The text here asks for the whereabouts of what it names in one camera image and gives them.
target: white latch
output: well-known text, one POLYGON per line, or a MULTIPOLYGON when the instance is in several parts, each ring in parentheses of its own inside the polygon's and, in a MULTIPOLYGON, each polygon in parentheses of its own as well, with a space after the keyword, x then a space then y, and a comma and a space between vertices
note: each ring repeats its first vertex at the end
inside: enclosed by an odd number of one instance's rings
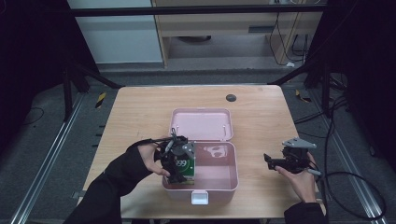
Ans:
POLYGON ((206 190, 197 189, 191 193, 192 204, 209 204, 209 194, 206 190))

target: open storage box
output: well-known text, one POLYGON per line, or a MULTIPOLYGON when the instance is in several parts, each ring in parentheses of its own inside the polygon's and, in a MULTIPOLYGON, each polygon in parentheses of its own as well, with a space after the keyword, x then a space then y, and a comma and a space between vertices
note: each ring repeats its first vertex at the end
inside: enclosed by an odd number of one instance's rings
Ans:
POLYGON ((192 204, 227 203, 238 186, 238 172, 230 111, 224 108, 178 108, 173 111, 171 130, 195 144, 193 185, 163 186, 169 197, 192 204))

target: wooden table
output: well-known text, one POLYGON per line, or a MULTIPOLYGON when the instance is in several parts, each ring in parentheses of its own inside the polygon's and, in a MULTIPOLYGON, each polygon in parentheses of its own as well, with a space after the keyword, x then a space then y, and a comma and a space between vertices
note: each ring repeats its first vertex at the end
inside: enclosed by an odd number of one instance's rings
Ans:
POLYGON ((282 141, 297 132, 278 86, 177 86, 120 89, 84 189, 132 143, 169 134, 172 111, 181 107, 227 108, 231 112, 239 186, 226 204, 191 205, 171 201, 162 178, 150 175, 121 199, 125 218, 283 217, 299 199, 289 182, 270 171, 263 153, 282 158, 282 141), (234 94, 235 102, 226 95, 234 94))

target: gray carpet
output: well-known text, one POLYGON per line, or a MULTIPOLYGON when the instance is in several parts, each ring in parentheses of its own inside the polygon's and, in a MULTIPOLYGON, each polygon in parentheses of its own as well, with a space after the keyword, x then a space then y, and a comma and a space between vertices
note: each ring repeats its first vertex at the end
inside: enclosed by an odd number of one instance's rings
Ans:
MULTIPOLYGON (((211 70, 211 71, 173 71, 173 72, 137 72, 133 74, 105 74, 111 80, 126 86, 133 85, 191 85, 191 84, 235 84, 256 83, 263 84, 274 81, 288 73, 288 69, 280 70, 211 70)), ((82 108, 74 123, 62 151, 55 162, 44 188, 39 194, 29 219, 62 220, 73 210, 77 199, 72 198, 75 191, 82 189, 86 175, 90 169, 103 125, 106 124, 111 106, 117 94, 103 84, 90 79, 92 84, 89 93, 83 97, 82 108), (97 98, 101 92, 106 92, 106 98, 101 108, 95 108, 97 98)), ((301 86, 299 82, 292 82, 289 86, 301 86)), ((283 88, 293 119, 299 119, 318 112, 314 103, 306 103, 295 96, 295 88, 283 88)), ((339 92, 333 92, 333 98, 339 92)), ((24 194, 29 189, 35 174, 45 159, 51 143, 59 131, 64 115, 63 89, 57 86, 44 91, 35 98, 34 107, 26 122, 39 119, 32 124, 24 125, 20 134, 16 136, 6 156, 0 163, 0 223, 7 223, 18 208, 24 194)), ((368 151, 368 144, 358 128, 356 121, 346 111, 339 108, 335 113, 335 126, 352 155, 368 180, 373 182, 387 199, 388 223, 396 223, 396 201, 392 193, 396 189, 396 174, 381 157, 372 157, 368 151)), ((300 137, 318 145, 313 150, 318 166, 323 168, 324 137, 327 128, 323 119, 317 118, 306 123, 298 124, 300 137)), ((328 151, 329 172, 344 170, 343 164, 333 145, 328 151)), ((332 178, 333 191, 347 208, 365 215, 359 198, 356 196, 350 181, 345 176, 332 178)), ((331 223, 371 223, 353 217, 344 211, 334 201, 329 201, 331 223)), ((270 223, 282 223, 282 219, 272 220, 270 223)))

